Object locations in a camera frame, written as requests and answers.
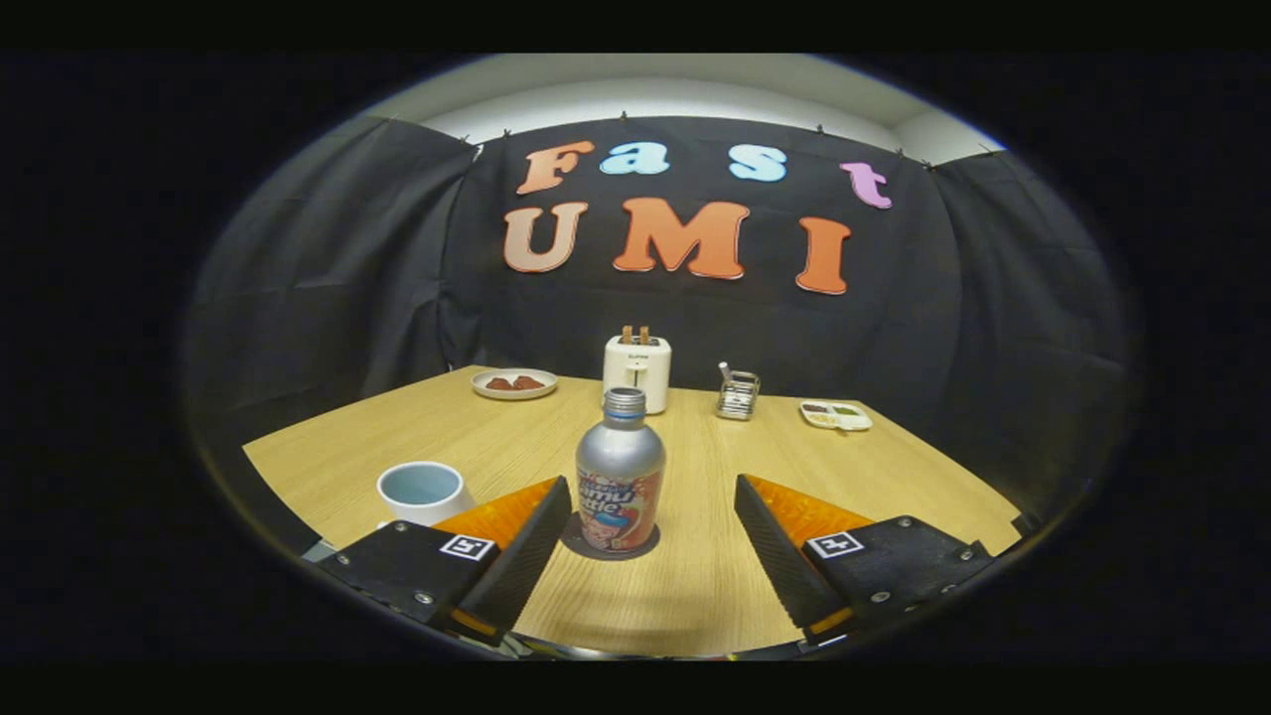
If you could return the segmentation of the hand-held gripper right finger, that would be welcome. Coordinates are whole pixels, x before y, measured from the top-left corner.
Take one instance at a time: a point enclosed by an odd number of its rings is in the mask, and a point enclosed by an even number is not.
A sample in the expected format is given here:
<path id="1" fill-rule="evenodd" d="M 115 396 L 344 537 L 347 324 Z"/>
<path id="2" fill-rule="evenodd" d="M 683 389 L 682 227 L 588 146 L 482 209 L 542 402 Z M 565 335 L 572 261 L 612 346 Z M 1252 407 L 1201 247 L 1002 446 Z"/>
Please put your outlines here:
<path id="1" fill-rule="evenodd" d="M 994 564 L 916 516 L 871 519 L 755 475 L 737 476 L 735 513 L 811 645 L 902 622 Z"/>

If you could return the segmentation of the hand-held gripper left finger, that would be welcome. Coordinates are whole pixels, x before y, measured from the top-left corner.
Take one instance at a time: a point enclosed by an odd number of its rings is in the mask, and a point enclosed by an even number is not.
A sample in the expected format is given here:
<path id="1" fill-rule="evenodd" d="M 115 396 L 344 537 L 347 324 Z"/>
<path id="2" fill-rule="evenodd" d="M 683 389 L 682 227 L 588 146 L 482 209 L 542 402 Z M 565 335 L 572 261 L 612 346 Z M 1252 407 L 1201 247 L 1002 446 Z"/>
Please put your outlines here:
<path id="1" fill-rule="evenodd" d="M 426 526 L 394 519 L 318 569 L 450 638 L 500 646 L 517 624 L 572 514 L 564 478 Z"/>

